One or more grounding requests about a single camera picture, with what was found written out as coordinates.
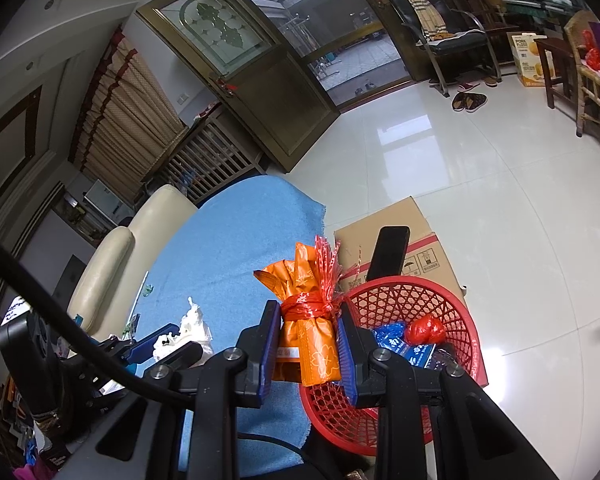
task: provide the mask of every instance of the red plastic basket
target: red plastic basket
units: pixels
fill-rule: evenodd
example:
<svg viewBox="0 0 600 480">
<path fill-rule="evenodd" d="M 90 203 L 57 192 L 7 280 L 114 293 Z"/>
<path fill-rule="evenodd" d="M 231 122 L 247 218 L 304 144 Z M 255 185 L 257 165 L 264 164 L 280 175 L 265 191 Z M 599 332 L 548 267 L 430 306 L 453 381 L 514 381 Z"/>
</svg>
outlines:
<svg viewBox="0 0 600 480">
<path fill-rule="evenodd" d="M 485 386 L 486 372 L 478 333 L 468 310 L 441 285 L 414 276 L 391 276 L 363 283 L 348 294 L 354 320 L 374 328 L 398 320 L 410 322 L 433 314 L 445 326 L 446 341 L 456 349 L 458 363 L 472 378 Z M 330 442 L 362 455 L 376 454 L 378 410 L 352 407 L 344 388 L 334 383 L 300 387 L 304 410 L 312 424 Z M 425 443 L 430 442 L 429 410 L 422 408 Z"/>
</svg>

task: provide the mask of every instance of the red plastic bag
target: red plastic bag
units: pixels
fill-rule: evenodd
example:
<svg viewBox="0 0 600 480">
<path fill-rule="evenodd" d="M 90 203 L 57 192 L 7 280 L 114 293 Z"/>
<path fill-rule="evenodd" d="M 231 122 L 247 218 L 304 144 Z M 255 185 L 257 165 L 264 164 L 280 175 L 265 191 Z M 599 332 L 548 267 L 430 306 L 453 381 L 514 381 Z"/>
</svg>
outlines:
<svg viewBox="0 0 600 480">
<path fill-rule="evenodd" d="M 590 30 L 583 30 L 582 37 L 584 38 L 584 48 L 587 52 L 596 47 L 596 42 L 593 40 L 593 33 Z"/>
<path fill-rule="evenodd" d="M 412 346 L 442 343 L 445 340 L 445 326 L 431 314 L 409 323 L 404 338 Z"/>
<path fill-rule="evenodd" d="M 584 61 L 587 62 L 590 69 L 600 70 L 600 50 L 596 47 L 589 50 L 584 57 Z"/>
</svg>

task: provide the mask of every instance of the white tissue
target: white tissue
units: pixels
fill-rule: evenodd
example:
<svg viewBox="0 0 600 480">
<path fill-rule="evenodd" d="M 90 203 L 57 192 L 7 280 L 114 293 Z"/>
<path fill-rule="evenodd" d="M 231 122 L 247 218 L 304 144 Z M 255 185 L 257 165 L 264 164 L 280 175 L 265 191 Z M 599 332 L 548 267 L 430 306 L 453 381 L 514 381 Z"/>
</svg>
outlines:
<svg viewBox="0 0 600 480">
<path fill-rule="evenodd" d="M 191 308 L 182 317 L 182 321 L 180 322 L 180 334 L 174 336 L 168 333 L 158 336 L 154 344 L 154 359 L 156 362 L 164 359 L 167 355 L 186 345 L 189 341 L 194 341 L 202 346 L 202 358 L 194 366 L 204 364 L 214 354 L 210 344 L 212 340 L 211 330 L 202 321 L 202 310 L 193 303 L 191 297 L 189 297 L 189 304 Z"/>
</svg>

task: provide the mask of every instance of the black smartphone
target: black smartphone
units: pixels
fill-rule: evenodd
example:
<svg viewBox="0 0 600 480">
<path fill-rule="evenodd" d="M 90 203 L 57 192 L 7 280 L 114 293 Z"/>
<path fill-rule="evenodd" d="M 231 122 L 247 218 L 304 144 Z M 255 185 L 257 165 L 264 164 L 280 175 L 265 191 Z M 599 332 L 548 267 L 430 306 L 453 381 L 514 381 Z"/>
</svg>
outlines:
<svg viewBox="0 0 600 480">
<path fill-rule="evenodd" d="M 374 255 L 366 273 L 368 282 L 402 274 L 409 234 L 409 228 L 405 225 L 387 225 L 380 229 Z"/>
</svg>

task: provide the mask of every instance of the white tile floor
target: white tile floor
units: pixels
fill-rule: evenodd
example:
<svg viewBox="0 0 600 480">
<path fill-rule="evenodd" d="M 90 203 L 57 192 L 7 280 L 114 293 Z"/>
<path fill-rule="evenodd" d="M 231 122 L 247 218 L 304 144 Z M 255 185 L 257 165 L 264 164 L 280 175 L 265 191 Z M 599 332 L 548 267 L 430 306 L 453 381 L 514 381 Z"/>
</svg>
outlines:
<svg viewBox="0 0 600 480">
<path fill-rule="evenodd" d="M 480 335 L 488 394 L 562 479 L 600 468 L 600 145 L 509 76 L 453 112 L 418 84 L 341 117 L 288 175 L 326 233 L 413 195 Z"/>
</svg>

